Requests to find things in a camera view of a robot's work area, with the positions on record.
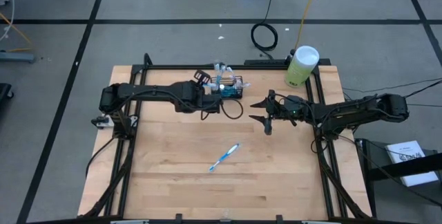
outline white lid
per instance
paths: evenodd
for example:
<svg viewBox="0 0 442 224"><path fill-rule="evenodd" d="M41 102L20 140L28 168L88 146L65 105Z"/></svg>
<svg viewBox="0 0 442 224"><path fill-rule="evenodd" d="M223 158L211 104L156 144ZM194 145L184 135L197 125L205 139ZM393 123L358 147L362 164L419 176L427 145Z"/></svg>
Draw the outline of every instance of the white lid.
<svg viewBox="0 0 442 224"><path fill-rule="evenodd" d="M311 46L301 46L295 52L296 59L307 66L315 66L319 61L318 51Z"/></svg>

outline blue object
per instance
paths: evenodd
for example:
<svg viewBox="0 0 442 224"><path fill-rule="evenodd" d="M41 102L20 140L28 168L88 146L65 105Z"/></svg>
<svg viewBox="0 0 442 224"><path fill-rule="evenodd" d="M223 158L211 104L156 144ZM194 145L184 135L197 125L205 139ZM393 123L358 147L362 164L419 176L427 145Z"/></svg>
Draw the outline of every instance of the blue object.
<svg viewBox="0 0 442 224"><path fill-rule="evenodd" d="M240 144L233 145L232 148L230 148L230 150L228 152L226 152L220 159L218 159L218 161L214 165L210 166L209 172L212 172L213 170L215 170L216 165L218 165L220 162L222 162L227 157L229 157L230 154L232 154L239 146L240 146Z"/></svg>

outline power cord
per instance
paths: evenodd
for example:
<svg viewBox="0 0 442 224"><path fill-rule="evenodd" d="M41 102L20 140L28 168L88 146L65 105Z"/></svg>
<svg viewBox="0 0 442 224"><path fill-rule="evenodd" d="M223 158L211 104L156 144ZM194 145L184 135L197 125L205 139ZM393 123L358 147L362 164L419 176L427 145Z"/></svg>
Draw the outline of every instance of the power cord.
<svg viewBox="0 0 442 224"><path fill-rule="evenodd" d="M17 31L28 42L28 44L30 44L31 46L34 46L31 42L31 40L29 39L29 37L27 37L23 32L21 32L17 27L15 27L11 22L9 22L9 20L1 12L0 12L0 17L3 20L5 20L5 22L7 24L9 24L15 31ZM8 52L21 52L21 51L28 51L28 50L32 50L32 49L31 48L14 48L12 50L7 50L7 51Z"/></svg>
<svg viewBox="0 0 442 224"><path fill-rule="evenodd" d="M232 99L232 98L226 98L224 100L233 100L234 102L238 103L240 105L240 108L241 108L241 113L238 116L236 116L236 117L231 117L229 114L226 113L226 110L224 109L224 102L221 101L221 110L222 110L222 112L231 120L237 120L237 119L241 118L242 114L244 113L244 107L242 107L241 102L239 100L237 100L237 99Z"/></svg>
<svg viewBox="0 0 442 224"><path fill-rule="evenodd" d="M317 151L313 150L313 144L315 143L315 141L316 141L316 139L312 140L311 143L310 143L310 150L314 154L317 154L317 153L322 154L329 147L329 143L326 142L324 148L322 150L320 150L319 152L317 152Z"/></svg>
<svg viewBox="0 0 442 224"><path fill-rule="evenodd" d="M408 106L428 106L428 107L442 107L442 105L431 105L431 104L407 104Z"/></svg>
<svg viewBox="0 0 442 224"><path fill-rule="evenodd" d="M112 137L108 142L106 142L106 144L104 144L100 149L98 149L97 152L94 153L92 158L90 158L88 165L86 166L86 177L88 177L89 167L92 161L94 161L94 159L98 156L98 154L100 154L114 139L115 137Z"/></svg>
<svg viewBox="0 0 442 224"><path fill-rule="evenodd" d="M298 48L299 40L301 39L302 27L304 27L304 20L305 17L307 17L307 13L309 12L309 8L312 1L313 0L309 0L307 2L307 6L305 7L304 13L302 14L301 24L299 25L299 30L298 30L298 37L296 38L296 43L295 43L295 50Z"/></svg>
<svg viewBox="0 0 442 224"><path fill-rule="evenodd" d="M407 97L410 97L410 96L416 95L417 93L420 93L420 92L422 92L422 91L424 91L424 90L426 90L426 89L428 89L428 88L431 88L431 87L433 87L433 86L436 86L437 84L442 83L442 77L441 77L441 78L436 78L436 79L430 79L430 80L421 80L421 81L418 81L418 82L411 82L411 83L402 84L402 85L398 85L398 86L388 86L388 87L385 87L385 88L366 90L366 91L364 91L364 90L359 90L359 89L345 88L345 87L343 87L343 89L344 89L344 90L348 90L348 91L356 91L356 92L359 92L359 93L369 93L369 92L382 91L382 90L385 90L385 89L400 88L400 87L404 87L404 86L411 86L411 85L415 85L415 84L420 84L420 83L423 83L423 82L434 82L434 81L437 81L437 82L435 82L435 83L433 83L433 84L431 84L431 85L428 85L428 86L426 86L426 87L424 87L424 88L422 88L422 89L419 89L419 90L417 90L417 91L415 91L415 92L413 92L413 93L410 93L409 95L404 96L405 98L407 98ZM351 97L348 96L348 94L346 94L345 92L343 92L343 93L344 93L344 95L346 95L349 99L351 99ZM407 105L408 105L408 106L442 107L442 105L434 105L434 104L407 104Z"/></svg>
<svg viewBox="0 0 442 224"><path fill-rule="evenodd" d="M342 136L341 134L338 134L338 133L336 133L336 134L337 134L338 136L340 136L340 137L342 137L342 138L344 138L344 139L350 141L352 144L354 144L354 141L353 141L353 140L351 140L351 139L349 139L349 138L347 138L347 137L345 137L345 136ZM414 191L413 189L410 189L409 187L405 186L401 181L399 181L399 180L397 180L396 178L394 178L392 175L390 175L389 173L387 173L387 172L386 172L381 166L377 165L373 160L371 160L370 158L368 158L368 156L364 154L364 152L361 150L361 148L360 148L358 145L356 145L356 148L360 151L360 154L364 157L364 159L366 159L367 161L369 161L370 163L372 163L374 166L376 166L376 167L377 167L377 168L378 168L378 169L379 169L384 175L386 175L389 179L393 180L395 183L399 184L401 187L405 188L405 189L408 190L409 192L411 192L411 193L413 193L413 194L415 194L415 195L417 195L417 196L419 196L419 197L421 197L421 198L423 198L423 199L425 199L425 200L427 200L427 201L429 201L429 202L431 202L431 203L433 203L433 204L435 204L435 205L438 205L439 207L442 207L442 203L440 203L440 202L438 202L438 201L436 201L436 200L433 200L433 199L431 199L431 198L429 198L429 197L427 197L427 196L424 196L424 195L422 195L422 194L420 194L420 193Z"/></svg>
<svg viewBox="0 0 442 224"><path fill-rule="evenodd" d="M404 154L404 153L399 153L399 152L395 152L395 151L390 151L389 149L387 149L387 148L385 148L385 147L382 147L382 146L379 146L379 145L375 144L375 143L372 142L371 140L366 140L366 139L365 139L365 141L369 142L369 143L372 144L373 146L378 147L379 149L382 149L382 150L384 150L384 151L388 151L388 152L395 153L395 154L398 154L398 155L402 155L402 156L407 156L407 157L413 158L413 156L410 156L410 155L407 155L407 154Z"/></svg>
<svg viewBox="0 0 442 224"><path fill-rule="evenodd" d="M429 85L429 86L426 86L426 87L424 87L424 88L422 88L422 89L419 89L419 90L417 90L417 91L415 91L415 92L413 92L413 93L410 93L409 95L406 95L406 96L404 96L404 97L405 97L405 98L408 98L408 97L410 97L410 96L416 95L416 94L418 94L418 93L420 93L420 92L422 92L422 91L424 91L424 90L426 90L426 89L429 89L430 87L436 86L437 84L440 84L440 83L442 83L442 80L440 80L440 81L438 81L438 82L435 82L435 83L433 83L433 84L431 84L431 85Z"/></svg>
<svg viewBox="0 0 442 224"><path fill-rule="evenodd" d="M400 88L400 87L403 87L403 86L411 86L411 85L420 84L420 83L424 83L424 82L434 82L434 81L437 81L437 80L442 80L442 77L435 78L435 79L429 79L429 80L421 80L421 81L418 81L418 82L411 82L411 83L402 84L402 85L398 85L398 86L388 86L388 87L385 87L385 88L366 90L366 91L359 90L359 89L345 88L345 87L343 87L343 89L348 90L348 91L356 91L356 92L359 92L359 93L371 93L371 92L376 92L376 91L382 91L382 90L385 90L385 89L394 89L394 88Z"/></svg>
<svg viewBox="0 0 442 224"><path fill-rule="evenodd" d="M232 116L230 116L229 114L227 114L226 110L224 109L224 102L223 102L223 100L224 100L224 101L225 101L225 100L233 100L234 102L237 102L237 103L240 105L241 113L240 113L238 116L236 116L236 117L232 117ZM221 102L220 102L220 106L221 106L221 110L222 110L222 112L223 112L223 113L224 113L229 119L231 119L231 120L237 120L237 119L241 118L241 116L244 114L244 107L242 106L241 102L240 102L239 100L237 100L237 99L233 99L233 98L225 98L225 99L222 99ZM210 114L210 113L207 113L205 116L203 116L203 112L204 112L204 111L201 111L201 120L205 120L205 119L207 119L207 117L208 117L209 114Z"/></svg>
<svg viewBox="0 0 442 224"><path fill-rule="evenodd" d="M273 26L265 23L265 21L267 20L267 17L269 16L270 5L271 5L271 0L269 0L269 5L267 6L267 12L265 13L264 19L260 23L253 25L253 27L251 28L250 38L251 38L251 42L258 50L263 52L270 60L273 60L273 56L271 56L269 53L266 52L266 51L274 50L276 48L276 46L278 45L278 32L276 31L276 29ZM267 28L273 34L273 44L272 45L261 46L256 42L255 30L257 27L260 27L260 26Z"/></svg>

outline yellow cable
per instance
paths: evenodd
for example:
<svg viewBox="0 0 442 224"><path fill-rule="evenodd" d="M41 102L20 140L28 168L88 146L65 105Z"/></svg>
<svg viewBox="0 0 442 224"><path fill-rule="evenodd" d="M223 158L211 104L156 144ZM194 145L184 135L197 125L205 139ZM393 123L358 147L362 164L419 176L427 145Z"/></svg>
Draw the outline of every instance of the yellow cable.
<svg viewBox="0 0 442 224"><path fill-rule="evenodd" d="M298 43L301 38L302 27L304 26L304 19L307 16L307 12L309 11L311 1L312 0L309 0L309 2L307 3L307 6L305 7L305 10L304 10L304 14L302 15L301 25L299 26L299 30L298 30L298 38L296 39L296 44L295 44L295 50L298 48Z"/></svg>
<svg viewBox="0 0 442 224"><path fill-rule="evenodd" d="M14 48L12 50L7 50L6 52L21 52L21 51L29 51L31 48Z"/></svg>
<svg viewBox="0 0 442 224"><path fill-rule="evenodd" d="M5 17L5 15L3 15L1 12L0 12L0 17L3 19L3 20L5 20L5 22L6 23L8 23L9 25L11 25L11 23L9 22L9 20ZM21 32L17 27L15 27L14 25L11 25L11 27L15 30L15 31L17 31L31 46L33 46L32 45L32 42L31 42L31 40L23 33L23 32ZM15 48L15 49L12 49L12 50L8 50L8 52L19 52L19 51L27 51L27 50L31 50L31 48Z"/></svg>

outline black cable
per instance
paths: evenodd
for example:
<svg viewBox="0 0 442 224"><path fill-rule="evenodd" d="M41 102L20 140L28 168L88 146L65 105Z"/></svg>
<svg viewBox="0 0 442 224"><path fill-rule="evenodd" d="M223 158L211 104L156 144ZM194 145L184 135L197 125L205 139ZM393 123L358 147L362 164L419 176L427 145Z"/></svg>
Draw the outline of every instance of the black cable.
<svg viewBox="0 0 442 224"><path fill-rule="evenodd" d="M442 105L429 105L429 104L407 104L408 106L429 106L429 107L442 107Z"/></svg>
<svg viewBox="0 0 442 224"><path fill-rule="evenodd" d="M100 152L102 152L113 140L115 139L115 137L112 137L108 142L106 142L106 144L104 144L100 149L98 149L97 152L95 152L95 154L92 156L92 158L90 158L88 165L86 166L86 177L88 177L88 172L89 172L89 167L90 164L92 163L92 161L95 159L95 157L98 156L98 154Z"/></svg>
<svg viewBox="0 0 442 224"><path fill-rule="evenodd" d="M311 152L313 152L314 154L317 154L318 152L317 151L315 151L315 150L313 150L313 143L315 143L315 141L316 141L316 139L314 139L313 141L311 141L311 143L310 143L310 150L311 150ZM325 146L323 147L323 149L320 151L320 153L322 154L322 153L324 153L324 151L327 149L329 147L329 143L328 142L326 142L325 143Z"/></svg>
<svg viewBox="0 0 442 224"><path fill-rule="evenodd" d="M231 117L229 114L226 113L226 110L224 109L224 102L221 101L221 110L222 110L222 112L231 120L237 120L237 119L241 118L242 114L244 113L244 107L242 107L241 102L239 100L233 99L233 98L226 98L226 99L224 99L224 101L225 100L233 100L234 102L237 102L240 105L240 107L241 107L241 113L238 116L236 116L236 117Z"/></svg>
<svg viewBox="0 0 442 224"><path fill-rule="evenodd" d="M250 32L250 37L251 37L251 42L253 43L253 45L258 50L263 52L270 60L273 60L273 57L266 52L266 51L274 50L276 48L276 46L278 45L278 32L276 31L276 29L273 26L265 23L265 21L267 20L267 16L269 15L270 5L271 5L271 0L269 0L269 5L267 6L267 12L265 14L264 19L260 23L255 24L252 27L251 32ZM269 29L271 31L271 33L273 34L273 44L272 45L270 45L270 46L261 46L261 45L259 45L256 42L256 40L255 40L255 30L259 26L263 26L263 27L265 27L265 28L267 28L267 29Z"/></svg>
<svg viewBox="0 0 442 224"><path fill-rule="evenodd" d="M208 117L209 114L210 114L210 113L207 113L205 116L203 116L202 113L204 113L204 111L201 111L201 120L205 120L205 119L207 119L207 117Z"/></svg>
<svg viewBox="0 0 442 224"><path fill-rule="evenodd" d="M415 92L413 92L413 93L410 93L409 95L406 95L406 96L404 96L404 97L405 97L405 98L408 98L408 97L410 97L410 96L416 95L416 94L418 94L418 93L420 93L420 92L422 92L422 91L424 91L424 90L426 90L426 89L428 89L428 88L430 88L430 87L436 86L437 84L440 84L440 83L442 83L442 80L440 80L440 81L438 81L438 82L435 82L435 83L433 83L433 84L431 84L431 85L429 85L429 86L426 86L426 87L424 87L424 88L422 88L422 89L419 89L419 90L417 90L417 91L415 91Z"/></svg>
<svg viewBox="0 0 442 224"><path fill-rule="evenodd" d="M379 149L384 150L384 151L391 152L391 153L395 153L395 154L402 155L402 156L407 156L407 157L414 158L414 156L410 156L410 155L407 155L407 154L404 154L404 153L399 153L399 152L395 152L395 151L390 151L389 149L387 149L387 148L385 148L385 147L382 147L382 146L379 146L379 145L375 144L375 143L372 142L371 140L367 140L367 139L364 139L364 140L367 141L367 142L369 142L370 144L374 145L375 147L378 147Z"/></svg>
<svg viewBox="0 0 442 224"><path fill-rule="evenodd" d="M343 92L343 94L344 94L344 96L347 96L347 98L349 99L349 100L352 100L352 98L350 97L350 96L348 96L348 94L346 94L345 92Z"/></svg>
<svg viewBox="0 0 442 224"><path fill-rule="evenodd" d="M415 85L415 84L419 84L419 83L423 83L423 82L433 82L433 81L437 81L437 80L442 80L442 77L441 78L436 78L436 79L430 79L430 80L422 80L422 81L419 81L419 82L412 82L412 83L402 84L402 85L398 85L398 86L388 86L388 87L380 88L380 89L366 90L366 91L358 90L358 89L352 89L352 88L344 88L344 87L343 87L343 89L348 90L348 91L356 91L356 92L359 92L359 93L369 93L369 92L376 92L376 91L381 91L381 90L385 90L385 89L393 89L393 88L399 88L399 87L403 87L403 86Z"/></svg>
<svg viewBox="0 0 442 224"><path fill-rule="evenodd" d="M344 139L346 139L346 140L349 140L351 143L354 143L353 140L351 140L351 139L349 139L349 138L347 138L347 137L345 137L345 136L342 136L341 134L338 134L338 136L340 136L340 137L342 137L342 138L344 138ZM392 175L390 175L389 173L387 173L387 172L386 172L381 166L377 165L375 162L373 162L373 160L369 159L368 156L364 154L364 152L361 150L361 148L360 148L358 145L356 145L356 148L360 151L360 154L361 154L361 155L362 155L367 161L369 161L369 162L372 163L374 166L376 166L376 167L377 167L377 168L378 168L378 169L379 169L384 175L386 175L389 179L393 180L395 183L399 184L400 186L402 186L403 188L405 188L405 189L408 190L409 192L411 192L411 193L413 193L413 194L415 194L415 195L417 195L417 196L419 196L419 197L421 197L421 198L423 198L423 199L425 199L425 200L427 200L427 201L429 201L429 202L431 202L431 203L433 203L433 204L435 204L435 205L438 205L439 207L442 207L442 203L440 203L440 202L438 202L438 201L435 201L435 200L433 200L433 199L431 199L431 198L429 198L429 197L427 197L427 196L424 196L424 195L422 195L422 194L420 194L420 193L414 191L413 189L410 189L409 187L405 186L401 181L395 179Z"/></svg>

